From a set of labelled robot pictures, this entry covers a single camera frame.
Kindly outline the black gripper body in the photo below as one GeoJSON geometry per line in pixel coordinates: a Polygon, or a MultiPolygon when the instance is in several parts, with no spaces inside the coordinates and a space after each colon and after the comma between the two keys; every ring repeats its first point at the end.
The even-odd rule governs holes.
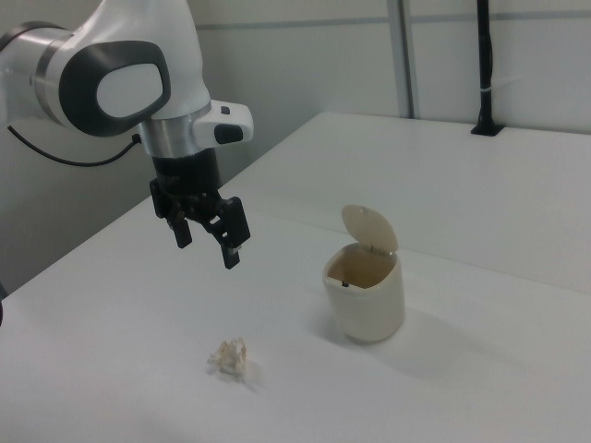
{"type": "Polygon", "coordinates": [[[154,201],[165,193],[180,197],[207,197],[222,201],[219,194],[220,172],[214,148],[202,150],[182,158],[157,158],[152,162],[156,178],[151,181],[154,201]]]}

